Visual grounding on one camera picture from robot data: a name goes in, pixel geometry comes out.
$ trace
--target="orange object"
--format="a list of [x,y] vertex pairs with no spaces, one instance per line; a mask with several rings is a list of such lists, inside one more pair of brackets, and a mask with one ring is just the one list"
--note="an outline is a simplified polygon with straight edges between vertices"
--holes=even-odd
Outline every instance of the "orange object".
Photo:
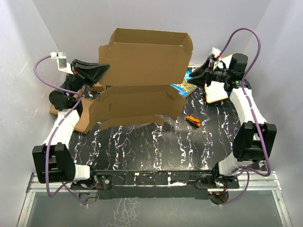
[[193,124],[195,124],[196,126],[200,127],[201,124],[200,124],[200,120],[197,119],[197,118],[194,118],[192,116],[186,116],[186,120],[189,121],[189,122],[192,122]]

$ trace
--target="black marble surface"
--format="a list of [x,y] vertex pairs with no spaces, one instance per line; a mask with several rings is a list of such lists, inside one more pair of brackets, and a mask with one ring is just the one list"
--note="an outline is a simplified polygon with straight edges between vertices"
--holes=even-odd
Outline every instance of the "black marble surface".
[[[99,124],[87,135],[74,132],[69,150],[77,164],[97,170],[209,170],[232,151],[240,121],[229,99],[208,105],[197,88],[187,98],[175,121],[168,116],[163,126],[154,123],[112,127],[99,131]],[[95,99],[100,92],[83,96]],[[200,119],[195,128],[186,115]]]

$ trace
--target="white wall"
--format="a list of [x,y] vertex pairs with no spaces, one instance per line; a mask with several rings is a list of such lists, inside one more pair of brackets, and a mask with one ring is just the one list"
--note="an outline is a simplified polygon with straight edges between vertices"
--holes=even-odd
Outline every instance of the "white wall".
[[[191,63],[213,46],[223,48],[241,26],[256,28],[270,0],[33,0],[61,51],[70,60],[98,61],[98,47],[117,27],[188,32]],[[234,38],[226,54],[243,52],[251,34]]]
[[[303,196],[303,2],[272,1],[257,33],[262,48],[248,75],[261,113],[277,126],[270,157],[283,190],[294,226],[302,226]],[[257,42],[252,39],[245,53],[252,59]]]
[[[33,73],[34,63],[58,48],[32,1],[0,1],[0,226],[16,226],[31,173],[32,149],[53,124],[51,91]],[[41,75],[64,80],[49,60]]]

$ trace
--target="metal frame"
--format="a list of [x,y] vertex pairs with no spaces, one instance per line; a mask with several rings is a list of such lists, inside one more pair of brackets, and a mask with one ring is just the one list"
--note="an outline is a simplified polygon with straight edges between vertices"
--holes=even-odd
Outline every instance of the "metal frame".
[[[242,191],[245,188],[247,182],[247,174],[243,173],[238,177],[238,180],[240,187],[237,189],[229,189],[229,191]],[[60,187],[60,185],[61,183],[50,183],[50,191],[51,192],[56,191],[57,188]],[[72,191],[75,193],[96,192],[96,190],[72,190]],[[215,192],[215,191],[221,191],[221,189],[213,188],[213,189],[208,189],[208,191]],[[272,191],[283,227],[292,227],[292,223],[289,218],[282,197],[281,186],[276,176],[276,173],[274,171],[271,172],[271,175],[269,177],[262,177],[256,173],[250,173],[250,184],[248,186],[247,191]],[[23,208],[19,217],[19,222],[17,227],[26,227],[36,192],[46,192],[46,187],[45,184],[39,183],[36,174],[32,174],[27,188],[27,196],[23,204]],[[68,192],[68,191],[65,188],[62,188],[60,192]]]
[[31,211],[33,203],[34,203],[35,195],[36,195],[35,192],[27,192],[27,195],[26,195],[24,203],[23,203],[22,211],[19,216],[19,221],[18,221],[17,227],[26,227],[27,226],[28,218],[29,218],[30,211]]

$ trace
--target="brown cardboard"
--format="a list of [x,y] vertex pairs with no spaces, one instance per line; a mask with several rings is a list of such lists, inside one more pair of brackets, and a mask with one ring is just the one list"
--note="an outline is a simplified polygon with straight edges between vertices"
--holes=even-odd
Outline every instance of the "brown cardboard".
[[110,65],[100,84],[180,84],[192,51],[187,33],[117,28],[99,48],[99,64]]
[[111,87],[90,104],[88,112],[83,112],[77,129],[87,133],[97,122],[102,122],[100,130],[152,122],[163,125],[164,119],[158,114],[176,120],[185,103],[171,85]]
[[89,87],[90,91],[105,91],[106,85],[101,85],[100,83],[95,84],[94,87]]
[[108,45],[99,48],[99,64],[109,64],[95,101],[83,98],[83,113],[75,130],[87,133],[144,123],[164,124],[159,115],[176,120],[186,99],[170,84],[183,81],[193,44],[186,33],[117,28]]

